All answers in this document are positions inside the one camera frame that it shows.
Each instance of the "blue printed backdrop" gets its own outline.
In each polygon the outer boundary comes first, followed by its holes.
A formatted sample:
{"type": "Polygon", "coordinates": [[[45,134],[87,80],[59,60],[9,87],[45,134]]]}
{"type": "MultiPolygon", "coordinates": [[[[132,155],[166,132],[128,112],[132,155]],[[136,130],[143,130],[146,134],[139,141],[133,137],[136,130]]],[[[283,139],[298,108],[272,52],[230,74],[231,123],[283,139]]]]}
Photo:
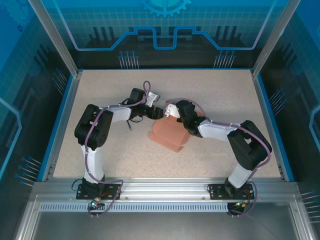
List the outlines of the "blue printed backdrop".
{"type": "Polygon", "coordinates": [[[116,69],[251,68],[286,3],[44,1],[79,68],[116,69]]]}
{"type": "Polygon", "coordinates": [[[320,192],[320,5],[301,1],[261,71],[302,192],[320,192]]]}
{"type": "Polygon", "coordinates": [[[0,239],[4,240],[15,237],[37,177],[37,171],[21,159],[30,155],[42,162],[69,72],[27,0],[0,0],[0,36],[0,215],[5,216],[0,218],[0,239]],[[33,171],[27,172],[31,177],[19,165],[33,171]]]}

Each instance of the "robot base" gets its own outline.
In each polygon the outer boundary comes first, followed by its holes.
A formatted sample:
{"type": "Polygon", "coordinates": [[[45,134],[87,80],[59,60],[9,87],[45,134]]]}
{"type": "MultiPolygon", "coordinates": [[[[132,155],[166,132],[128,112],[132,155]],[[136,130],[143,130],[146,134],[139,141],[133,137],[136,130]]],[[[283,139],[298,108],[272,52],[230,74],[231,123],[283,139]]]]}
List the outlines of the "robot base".
{"type": "Polygon", "coordinates": [[[209,184],[207,190],[210,193],[211,200],[247,200],[248,195],[245,193],[245,190],[249,192],[250,200],[255,199],[253,186],[249,183],[237,189],[234,197],[231,197],[229,193],[227,193],[225,184],[209,184]]]}
{"type": "Polygon", "coordinates": [[[120,186],[121,184],[96,184],[82,180],[82,183],[78,186],[75,198],[77,200],[92,200],[100,197],[101,200],[113,200],[120,186]]]}

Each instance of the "aluminum frame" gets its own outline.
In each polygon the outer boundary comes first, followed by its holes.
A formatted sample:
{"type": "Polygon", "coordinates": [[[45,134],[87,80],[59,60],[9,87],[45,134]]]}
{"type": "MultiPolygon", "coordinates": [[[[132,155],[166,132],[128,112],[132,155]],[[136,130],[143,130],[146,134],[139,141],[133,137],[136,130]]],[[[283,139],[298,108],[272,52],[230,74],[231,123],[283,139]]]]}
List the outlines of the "aluminum frame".
{"type": "Polygon", "coordinates": [[[283,34],[287,24],[289,23],[292,15],[295,13],[301,0],[288,0],[284,7],[278,21],[276,22],[268,40],[266,41],[260,55],[258,56],[253,66],[253,76],[257,77],[261,69],[265,65],[269,55],[277,44],[279,38],[283,34]]]}
{"type": "MultiPolygon", "coordinates": [[[[210,200],[207,184],[221,184],[224,178],[126,178],[120,200],[116,203],[226,203],[227,200],[210,200]]],[[[16,236],[16,240],[31,240],[42,204],[49,203],[89,203],[76,200],[76,192],[71,190],[73,179],[52,182],[36,182],[29,203],[16,236]]],[[[284,182],[280,178],[255,178],[257,204],[290,203],[292,220],[295,222],[301,240],[314,240],[310,221],[296,182],[284,182]]],[[[66,212],[57,209],[55,212],[66,212]]]]}
{"type": "Polygon", "coordinates": [[[266,101],[269,101],[269,100],[265,99],[265,97],[263,95],[263,91],[262,91],[261,85],[259,83],[258,76],[252,75],[252,80],[253,80],[253,85],[255,87],[255,91],[256,91],[259,103],[260,103],[260,107],[262,110],[262,115],[264,117],[266,129],[269,133],[271,145],[273,148],[273,153],[275,155],[275,159],[276,159],[277,163],[280,165],[280,168],[282,170],[280,173],[283,174],[284,180],[289,182],[289,176],[288,176],[288,172],[287,172],[287,169],[286,169],[286,166],[284,163],[284,158],[281,154],[280,146],[279,146],[279,143],[278,143],[277,137],[276,137],[276,132],[275,132],[274,128],[272,127],[271,117],[269,115],[267,104],[266,104],[266,101]]]}
{"type": "Polygon", "coordinates": [[[59,31],[57,30],[54,22],[52,21],[46,7],[44,6],[41,0],[28,0],[28,1],[31,7],[33,8],[35,14],[39,18],[46,33],[49,35],[49,38],[51,39],[55,48],[59,52],[66,67],[68,68],[72,76],[77,77],[79,70],[72,56],[70,55],[70,52],[67,49],[63,39],[61,38],[59,31]]]}

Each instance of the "black mounting plate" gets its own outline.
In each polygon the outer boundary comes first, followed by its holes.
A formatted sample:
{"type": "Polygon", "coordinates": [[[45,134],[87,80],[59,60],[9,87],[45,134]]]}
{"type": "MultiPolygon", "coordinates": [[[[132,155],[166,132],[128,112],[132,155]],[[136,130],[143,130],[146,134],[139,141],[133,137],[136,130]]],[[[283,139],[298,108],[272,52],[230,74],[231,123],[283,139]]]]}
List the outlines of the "black mounting plate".
{"type": "Polygon", "coordinates": [[[244,190],[250,192],[250,200],[255,199],[255,194],[253,192],[253,186],[249,183],[244,184],[241,188],[238,189],[234,197],[230,197],[226,192],[224,184],[208,184],[207,190],[210,194],[211,200],[247,200],[248,196],[244,193],[244,190]]]}
{"type": "MultiPolygon", "coordinates": [[[[102,200],[113,200],[118,189],[120,188],[121,184],[104,184],[104,190],[103,192],[108,192],[105,196],[101,197],[102,200]]],[[[97,197],[96,193],[92,193],[86,189],[86,186],[81,183],[78,186],[77,192],[76,192],[76,199],[78,200],[93,200],[95,197],[97,197]]]]}

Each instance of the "metal post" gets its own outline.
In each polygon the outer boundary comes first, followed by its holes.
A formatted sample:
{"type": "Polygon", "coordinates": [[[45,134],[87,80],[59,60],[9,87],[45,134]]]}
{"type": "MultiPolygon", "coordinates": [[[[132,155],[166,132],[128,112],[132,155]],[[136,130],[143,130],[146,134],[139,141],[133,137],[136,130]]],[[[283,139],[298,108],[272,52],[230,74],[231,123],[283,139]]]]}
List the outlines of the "metal post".
{"type": "Polygon", "coordinates": [[[78,68],[74,60],[72,59],[63,39],[61,38],[44,4],[42,3],[41,0],[28,0],[28,1],[31,7],[33,8],[35,14],[39,18],[46,33],[49,35],[49,38],[51,39],[58,53],[60,54],[66,67],[74,77],[77,77],[79,72],[78,68]]]}
{"type": "Polygon", "coordinates": [[[254,77],[256,77],[260,73],[262,67],[266,63],[269,55],[271,54],[277,41],[281,37],[283,31],[285,30],[288,22],[290,21],[299,3],[300,3],[300,0],[289,0],[288,3],[286,4],[285,8],[282,11],[281,16],[276,22],[268,40],[266,41],[258,59],[256,60],[253,66],[252,70],[253,70],[254,77]]]}

